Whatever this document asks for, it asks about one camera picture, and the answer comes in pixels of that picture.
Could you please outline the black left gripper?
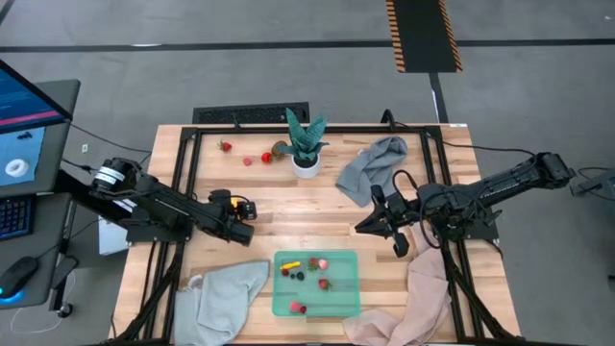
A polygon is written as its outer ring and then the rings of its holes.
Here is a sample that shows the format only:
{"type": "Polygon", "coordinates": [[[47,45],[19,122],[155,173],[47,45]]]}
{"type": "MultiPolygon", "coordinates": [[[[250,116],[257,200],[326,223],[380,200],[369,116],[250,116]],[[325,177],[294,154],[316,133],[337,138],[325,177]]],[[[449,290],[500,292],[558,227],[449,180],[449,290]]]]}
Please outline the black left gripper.
{"type": "Polygon", "coordinates": [[[227,189],[217,189],[210,193],[208,199],[210,202],[220,205],[227,216],[226,230],[224,231],[222,238],[228,242],[236,242],[243,246],[249,246],[254,236],[255,228],[246,221],[253,220],[241,220],[237,214],[237,207],[234,208],[231,204],[231,198],[236,197],[239,202],[253,202],[248,198],[241,195],[233,195],[227,189]]]}

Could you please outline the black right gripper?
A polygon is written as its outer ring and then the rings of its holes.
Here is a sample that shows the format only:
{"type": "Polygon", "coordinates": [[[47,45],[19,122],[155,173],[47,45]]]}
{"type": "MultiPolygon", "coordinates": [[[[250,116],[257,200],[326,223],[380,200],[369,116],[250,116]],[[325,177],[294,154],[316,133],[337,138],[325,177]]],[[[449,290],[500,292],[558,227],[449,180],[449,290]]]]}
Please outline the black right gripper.
{"type": "Polygon", "coordinates": [[[388,238],[393,237],[393,251],[398,258],[407,255],[409,243],[407,238],[399,231],[403,226],[411,226],[419,221],[420,203],[417,200],[407,200],[407,212],[393,214],[387,204],[386,197],[380,185],[372,185],[372,199],[374,210],[356,226],[358,234],[377,235],[388,238]]]}

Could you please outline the blue-grey cloth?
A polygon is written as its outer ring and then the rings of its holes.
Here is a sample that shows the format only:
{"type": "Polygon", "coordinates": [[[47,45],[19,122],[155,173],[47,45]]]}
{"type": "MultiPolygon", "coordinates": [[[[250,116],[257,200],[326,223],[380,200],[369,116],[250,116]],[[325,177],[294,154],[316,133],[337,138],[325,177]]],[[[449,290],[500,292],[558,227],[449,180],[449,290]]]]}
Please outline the blue-grey cloth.
{"type": "Polygon", "coordinates": [[[366,207],[371,203],[372,185],[379,185],[386,196],[395,191],[393,168],[406,156],[407,145],[401,137],[380,138],[344,167],[335,186],[359,207],[366,207]]]}

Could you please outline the green translucent plastic container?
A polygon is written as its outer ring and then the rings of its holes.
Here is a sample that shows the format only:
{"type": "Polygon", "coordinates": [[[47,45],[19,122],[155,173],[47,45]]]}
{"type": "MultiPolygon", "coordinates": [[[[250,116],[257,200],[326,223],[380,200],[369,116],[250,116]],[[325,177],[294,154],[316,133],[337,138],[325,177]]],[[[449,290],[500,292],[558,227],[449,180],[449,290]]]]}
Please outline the green translucent plastic container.
{"type": "Polygon", "coordinates": [[[349,317],[360,313],[359,280],[357,254],[342,250],[279,251],[274,257],[272,311],[277,316],[307,317],[349,317]],[[326,260],[328,267],[308,271],[308,260],[326,260]],[[299,281],[285,278],[281,266],[284,263],[299,261],[299,267],[292,268],[296,275],[305,274],[299,281]],[[332,288],[322,290],[320,279],[328,279],[332,288]],[[306,314],[291,312],[290,304],[298,302],[307,307],[306,314]]]}

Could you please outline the pink cloth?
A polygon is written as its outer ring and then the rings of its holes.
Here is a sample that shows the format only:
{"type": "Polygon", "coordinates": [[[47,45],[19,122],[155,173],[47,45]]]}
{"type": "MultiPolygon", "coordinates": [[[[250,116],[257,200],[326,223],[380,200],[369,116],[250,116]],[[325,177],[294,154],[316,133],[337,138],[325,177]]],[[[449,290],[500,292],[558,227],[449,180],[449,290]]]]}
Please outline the pink cloth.
{"type": "Polygon", "coordinates": [[[412,261],[407,266],[407,299],[401,319],[387,312],[370,309],[343,320],[348,339],[359,346],[416,346],[428,341],[447,318],[451,297],[444,260],[434,240],[411,226],[412,261]]]}

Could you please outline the white plant pot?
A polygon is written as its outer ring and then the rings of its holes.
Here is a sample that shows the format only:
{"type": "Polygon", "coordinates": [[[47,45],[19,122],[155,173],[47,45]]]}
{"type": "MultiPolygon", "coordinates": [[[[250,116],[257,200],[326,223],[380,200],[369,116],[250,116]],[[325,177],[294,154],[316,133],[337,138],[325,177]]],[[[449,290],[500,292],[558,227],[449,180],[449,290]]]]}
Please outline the white plant pot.
{"type": "Polygon", "coordinates": [[[293,172],[302,179],[312,179],[320,171],[321,157],[317,155],[313,161],[302,161],[296,157],[291,159],[293,172]]]}

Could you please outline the green artificial plant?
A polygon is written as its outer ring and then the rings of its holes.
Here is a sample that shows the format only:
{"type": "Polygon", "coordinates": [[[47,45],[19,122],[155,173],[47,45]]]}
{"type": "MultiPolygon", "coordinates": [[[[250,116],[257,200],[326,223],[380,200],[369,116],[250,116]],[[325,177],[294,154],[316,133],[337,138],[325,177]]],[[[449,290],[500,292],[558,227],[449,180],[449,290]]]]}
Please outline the green artificial plant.
{"type": "Polygon", "coordinates": [[[279,151],[301,161],[314,161],[321,149],[328,145],[328,142],[321,141],[328,120],[318,115],[304,128],[291,109],[285,110],[285,116],[291,144],[279,146],[279,151]]]}

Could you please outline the white box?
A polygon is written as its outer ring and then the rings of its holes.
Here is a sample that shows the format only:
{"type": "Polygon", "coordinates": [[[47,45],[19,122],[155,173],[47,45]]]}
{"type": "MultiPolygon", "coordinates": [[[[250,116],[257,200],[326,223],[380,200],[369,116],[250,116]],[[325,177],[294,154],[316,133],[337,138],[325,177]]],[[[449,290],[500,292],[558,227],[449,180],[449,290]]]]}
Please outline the white box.
{"type": "Polygon", "coordinates": [[[129,248],[127,230],[98,216],[98,249],[101,256],[109,256],[129,248]]]}

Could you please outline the black desk leg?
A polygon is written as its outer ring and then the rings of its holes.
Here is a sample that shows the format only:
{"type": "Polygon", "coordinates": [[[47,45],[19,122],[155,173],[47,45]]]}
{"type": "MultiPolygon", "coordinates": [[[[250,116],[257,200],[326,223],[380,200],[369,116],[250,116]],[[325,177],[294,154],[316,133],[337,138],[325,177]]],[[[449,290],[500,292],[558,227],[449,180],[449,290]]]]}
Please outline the black desk leg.
{"type": "Polygon", "coordinates": [[[54,311],[60,319],[68,317],[73,312],[73,305],[66,301],[66,284],[68,276],[78,266],[76,258],[68,256],[62,259],[56,266],[51,284],[51,301],[49,310],[54,311]]]}

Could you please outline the dark grey desk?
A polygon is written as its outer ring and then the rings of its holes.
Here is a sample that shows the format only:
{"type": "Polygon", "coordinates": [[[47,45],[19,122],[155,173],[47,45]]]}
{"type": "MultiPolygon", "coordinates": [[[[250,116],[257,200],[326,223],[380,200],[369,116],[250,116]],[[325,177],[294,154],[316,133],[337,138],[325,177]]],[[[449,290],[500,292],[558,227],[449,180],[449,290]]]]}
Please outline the dark grey desk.
{"type": "Polygon", "coordinates": [[[45,129],[36,177],[28,183],[0,186],[0,199],[33,196],[34,230],[30,235],[0,241],[0,275],[24,257],[37,259],[38,269],[14,296],[0,298],[0,310],[44,304],[49,298],[60,242],[69,215],[71,194],[62,185],[61,161],[70,125],[45,129]]]}

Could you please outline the black hazard-striped floor mat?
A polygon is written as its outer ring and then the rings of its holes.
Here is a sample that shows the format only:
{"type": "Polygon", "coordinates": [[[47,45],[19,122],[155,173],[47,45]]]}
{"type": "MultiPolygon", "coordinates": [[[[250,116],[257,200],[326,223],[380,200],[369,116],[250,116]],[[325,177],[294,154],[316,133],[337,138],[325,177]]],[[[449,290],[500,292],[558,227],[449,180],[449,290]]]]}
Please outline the black hazard-striped floor mat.
{"type": "Polygon", "coordinates": [[[445,0],[385,0],[400,73],[462,71],[445,0]]]}

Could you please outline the black keyboard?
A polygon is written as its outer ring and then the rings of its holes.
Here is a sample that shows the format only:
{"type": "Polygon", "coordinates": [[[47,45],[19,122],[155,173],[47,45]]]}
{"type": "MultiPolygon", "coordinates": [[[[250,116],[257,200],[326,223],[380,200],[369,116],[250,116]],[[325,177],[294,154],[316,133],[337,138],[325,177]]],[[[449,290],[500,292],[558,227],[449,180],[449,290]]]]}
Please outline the black keyboard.
{"type": "Polygon", "coordinates": [[[29,235],[34,227],[35,198],[0,198],[0,241],[29,235]]]}

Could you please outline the black computer mouse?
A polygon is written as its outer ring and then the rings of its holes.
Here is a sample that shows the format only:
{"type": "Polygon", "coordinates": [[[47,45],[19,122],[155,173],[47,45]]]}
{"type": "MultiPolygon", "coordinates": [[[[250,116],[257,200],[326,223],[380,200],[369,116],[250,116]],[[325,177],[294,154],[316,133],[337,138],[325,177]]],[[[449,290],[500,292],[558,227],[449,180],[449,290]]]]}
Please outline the black computer mouse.
{"type": "Polygon", "coordinates": [[[0,275],[0,300],[16,296],[38,270],[34,257],[23,257],[0,275]]]}

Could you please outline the computer monitor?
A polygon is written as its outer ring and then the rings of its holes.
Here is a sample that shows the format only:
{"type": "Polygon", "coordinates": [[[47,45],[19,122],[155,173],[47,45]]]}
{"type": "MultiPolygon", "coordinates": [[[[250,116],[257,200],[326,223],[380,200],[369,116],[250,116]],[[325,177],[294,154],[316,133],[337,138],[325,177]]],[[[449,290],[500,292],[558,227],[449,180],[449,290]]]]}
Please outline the computer monitor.
{"type": "Polygon", "coordinates": [[[45,129],[72,113],[0,59],[0,186],[33,182],[45,129]]]}

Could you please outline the black tripod device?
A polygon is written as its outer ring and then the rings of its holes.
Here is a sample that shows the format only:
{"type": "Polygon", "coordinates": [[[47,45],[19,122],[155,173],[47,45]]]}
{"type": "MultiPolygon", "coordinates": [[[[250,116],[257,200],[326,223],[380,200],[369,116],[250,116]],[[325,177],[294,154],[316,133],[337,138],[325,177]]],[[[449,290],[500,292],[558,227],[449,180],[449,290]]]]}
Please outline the black tripod device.
{"type": "Polygon", "coordinates": [[[582,167],[578,169],[578,173],[585,181],[571,187],[573,196],[582,197],[590,194],[607,201],[615,202],[615,168],[597,166],[582,167]],[[589,177],[586,175],[587,171],[600,171],[600,174],[589,177]]]}

